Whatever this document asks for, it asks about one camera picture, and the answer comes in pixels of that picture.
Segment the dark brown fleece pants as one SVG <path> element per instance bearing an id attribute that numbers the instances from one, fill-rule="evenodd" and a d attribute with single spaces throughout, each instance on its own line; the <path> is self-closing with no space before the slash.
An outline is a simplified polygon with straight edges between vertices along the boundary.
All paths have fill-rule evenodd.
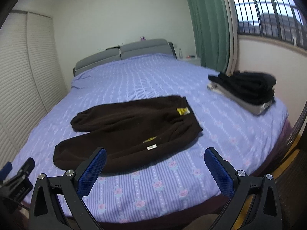
<path id="1" fill-rule="evenodd" d="M 93 152 L 107 152 L 103 173 L 137 169 L 173 155 L 202 132 L 185 97 L 166 96 L 102 104 L 77 113 L 70 122 L 79 136 L 55 146 L 54 165 L 75 170 Z"/>

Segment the purple floral bed sheet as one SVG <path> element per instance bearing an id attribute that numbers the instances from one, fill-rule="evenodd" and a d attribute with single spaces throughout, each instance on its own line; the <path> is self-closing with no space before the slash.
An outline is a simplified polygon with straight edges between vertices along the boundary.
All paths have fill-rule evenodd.
<path id="1" fill-rule="evenodd" d="M 208 90 L 214 71 L 169 55 L 145 55 L 111 62 L 72 80 L 72 89 L 35 127 L 12 163 L 16 174 L 27 158 L 35 161 L 29 178 L 63 171 L 53 164 L 56 144 L 77 133 L 70 122 L 92 106 L 179 95 L 186 97 L 202 126 L 198 140 L 186 150 L 148 167 L 97 179 L 84 201 L 97 221 L 132 223 L 160 218 L 217 199 L 220 190 L 203 155 L 207 147 L 236 169 L 255 172 L 279 151 L 290 130 L 288 112 L 276 100 L 268 111 L 254 116 L 228 98 Z"/>

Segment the grey folded garment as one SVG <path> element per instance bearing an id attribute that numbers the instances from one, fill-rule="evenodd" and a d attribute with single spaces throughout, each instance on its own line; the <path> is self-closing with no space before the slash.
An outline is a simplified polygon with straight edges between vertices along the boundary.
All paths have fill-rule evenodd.
<path id="1" fill-rule="evenodd" d="M 232 101 L 236 102 L 242 108 L 249 111 L 251 114 L 255 116 L 264 114 L 275 103 L 275 98 L 273 98 L 271 101 L 265 102 L 261 105 L 254 105 L 252 103 L 246 102 L 243 99 L 233 95 L 231 92 L 227 91 L 221 85 L 214 83 L 214 82 L 208 83 L 207 88 L 208 90 L 211 90 L 213 92 L 216 92 L 218 94 L 221 94 L 231 99 Z"/>

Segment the black folded clothes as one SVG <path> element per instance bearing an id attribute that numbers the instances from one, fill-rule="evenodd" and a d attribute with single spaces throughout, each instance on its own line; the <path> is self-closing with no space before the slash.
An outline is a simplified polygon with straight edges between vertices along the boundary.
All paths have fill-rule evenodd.
<path id="1" fill-rule="evenodd" d="M 267 73 L 235 71 L 228 76 L 220 72 L 218 76 L 208 75 L 208 80 L 254 105 L 269 102 L 275 95 L 276 78 Z"/>

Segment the white nightstand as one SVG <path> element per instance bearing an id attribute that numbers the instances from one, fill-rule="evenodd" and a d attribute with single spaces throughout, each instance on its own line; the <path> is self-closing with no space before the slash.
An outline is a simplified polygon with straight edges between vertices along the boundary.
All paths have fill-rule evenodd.
<path id="1" fill-rule="evenodd" d="M 201 59 L 200 58 L 182 58 L 181 61 L 188 62 L 190 64 L 201 66 Z"/>

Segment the grey padded headboard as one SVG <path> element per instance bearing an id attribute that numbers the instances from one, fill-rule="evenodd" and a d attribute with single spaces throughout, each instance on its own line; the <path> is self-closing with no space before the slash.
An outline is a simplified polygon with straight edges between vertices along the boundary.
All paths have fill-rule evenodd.
<path id="1" fill-rule="evenodd" d="M 99 65 L 128 59 L 135 56 L 162 53 L 177 58 L 174 45 L 166 39 L 150 39 L 115 46 L 95 53 L 78 61 L 73 68 L 73 76 L 77 76 Z"/>

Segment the clear plastic bottle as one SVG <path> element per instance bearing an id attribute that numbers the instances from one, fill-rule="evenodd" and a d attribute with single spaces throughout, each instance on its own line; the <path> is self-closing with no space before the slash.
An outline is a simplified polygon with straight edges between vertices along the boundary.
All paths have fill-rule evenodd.
<path id="1" fill-rule="evenodd" d="M 180 59 L 183 59 L 183 53 L 182 53 L 181 49 L 179 49 L 179 57 L 180 57 Z"/>

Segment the window with black grille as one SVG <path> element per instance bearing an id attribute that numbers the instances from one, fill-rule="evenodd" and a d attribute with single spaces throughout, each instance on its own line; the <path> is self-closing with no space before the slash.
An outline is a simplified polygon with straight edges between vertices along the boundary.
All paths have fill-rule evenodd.
<path id="1" fill-rule="evenodd" d="M 306 19 L 293 0 L 234 0 L 238 32 L 306 49 Z"/>

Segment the green curtain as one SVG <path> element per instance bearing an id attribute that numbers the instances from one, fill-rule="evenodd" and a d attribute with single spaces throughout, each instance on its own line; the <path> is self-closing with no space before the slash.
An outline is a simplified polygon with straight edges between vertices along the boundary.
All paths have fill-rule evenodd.
<path id="1" fill-rule="evenodd" d="M 234 0 L 187 0 L 201 66 L 231 74 L 238 56 Z"/>

